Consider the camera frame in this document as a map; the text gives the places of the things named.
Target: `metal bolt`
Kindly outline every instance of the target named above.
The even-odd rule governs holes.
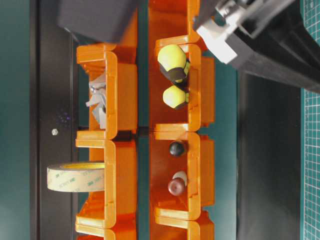
[[[51,133],[53,136],[57,136],[59,134],[59,131],[58,131],[58,129],[54,128],[54,129],[52,129]]]

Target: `orange plastic bin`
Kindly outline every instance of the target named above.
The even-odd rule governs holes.
[[[169,152],[174,140],[184,141],[187,154]],[[195,132],[153,132],[149,136],[150,204],[159,217],[196,220],[202,207],[215,203],[214,141]],[[168,191],[176,172],[187,174],[187,187],[180,196]]]
[[[214,59],[204,57],[195,44],[180,45],[190,61],[188,75],[189,103],[173,109],[163,102],[163,92],[172,84],[160,72],[155,49],[149,70],[150,127],[156,132],[196,132],[215,121]]]
[[[77,240],[136,240],[136,220],[132,219],[117,223],[113,228],[105,229],[102,234],[98,231],[94,233],[95,235],[79,236]]]
[[[214,240],[215,226],[208,212],[203,211],[196,221],[169,217],[150,217],[151,240]]]
[[[169,44],[197,43],[206,49],[202,38],[193,30],[193,18],[199,13],[200,0],[149,1],[149,35],[155,36],[155,47]]]
[[[137,151],[135,142],[87,138],[78,131],[78,148],[91,148],[90,161],[104,160],[104,191],[91,192],[76,216],[76,230],[102,236],[116,223],[132,220],[137,210]]]
[[[118,131],[131,131],[135,134],[138,127],[137,66],[122,63],[115,53],[106,49],[105,43],[77,48],[77,63],[89,75],[89,81],[104,72],[106,74],[106,130],[100,129],[92,115],[95,106],[90,107],[89,115],[89,130],[96,131],[98,139],[113,139]]]

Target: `bin lip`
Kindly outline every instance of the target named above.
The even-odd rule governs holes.
[[[174,219],[170,217],[165,216],[154,216],[154,222],[155,224],[168,226],[168,227],[175,227],[175,228],[181,228],[186,229],[188,240],[191,240],[191,236],[199,237],[197,240],[201,240],[204,237],[206,237],[208,234],[210,234],[210,230],[208,228],[203,228],[203,226],[210,225],[212,227],[211,230],[213,230],[213,234],[215,232],[215,224],[210,220],[208,212],[207,211],[201,211],[200,216],[197,220],[184,220],[184,219]]]

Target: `roll of tape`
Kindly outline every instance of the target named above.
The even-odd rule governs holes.
[[[47,187],[59,192],[105,190],[104,162],[73,162],[47,168]]]

